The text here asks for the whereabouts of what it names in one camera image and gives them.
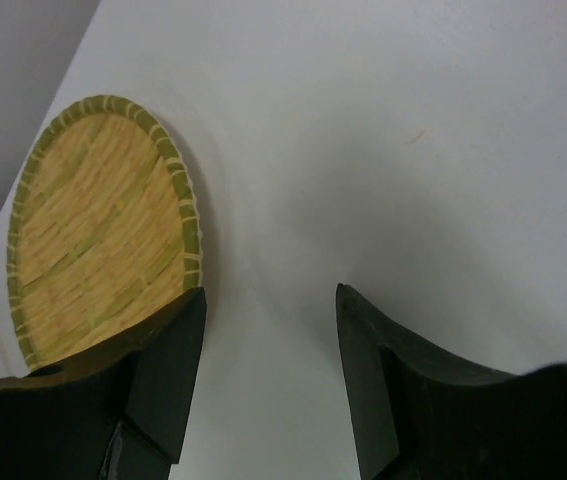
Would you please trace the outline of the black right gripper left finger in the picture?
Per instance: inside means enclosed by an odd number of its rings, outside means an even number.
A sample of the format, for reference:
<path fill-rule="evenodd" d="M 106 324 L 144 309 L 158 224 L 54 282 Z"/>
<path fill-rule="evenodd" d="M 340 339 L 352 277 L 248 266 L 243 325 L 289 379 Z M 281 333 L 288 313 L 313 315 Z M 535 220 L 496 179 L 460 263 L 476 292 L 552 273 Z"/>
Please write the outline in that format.
<path fill-rule="evenodd" d="M 0 380 L 0 479 L 165 479 L 181 456 L 203 288 L 24 378 Z"/>

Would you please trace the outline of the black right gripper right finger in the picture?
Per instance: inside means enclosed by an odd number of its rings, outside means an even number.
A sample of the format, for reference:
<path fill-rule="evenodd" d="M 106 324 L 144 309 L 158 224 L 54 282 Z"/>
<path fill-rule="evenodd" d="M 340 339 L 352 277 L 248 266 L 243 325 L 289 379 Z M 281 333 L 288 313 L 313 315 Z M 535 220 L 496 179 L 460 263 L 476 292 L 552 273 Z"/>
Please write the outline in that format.
<path fill-rule="evenodd" d="M 345 284 L 336 321 L 362 478 L 567 479 L 567 363 L 488 368 Z"/>

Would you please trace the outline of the yellow woven round plate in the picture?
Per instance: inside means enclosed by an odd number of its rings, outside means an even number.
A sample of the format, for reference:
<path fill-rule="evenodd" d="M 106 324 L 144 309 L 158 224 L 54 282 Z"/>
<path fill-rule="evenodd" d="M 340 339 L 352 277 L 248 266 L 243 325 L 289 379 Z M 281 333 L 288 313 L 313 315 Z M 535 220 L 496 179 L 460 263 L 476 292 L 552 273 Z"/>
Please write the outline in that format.
<path fill-rule="evenodd" d="M 116 95 L 62 110 L 23 165 L 7 231 L 10 315 L 27 370 L 199 287 L 199 220 L 186 162 L 148 110 Z"/>

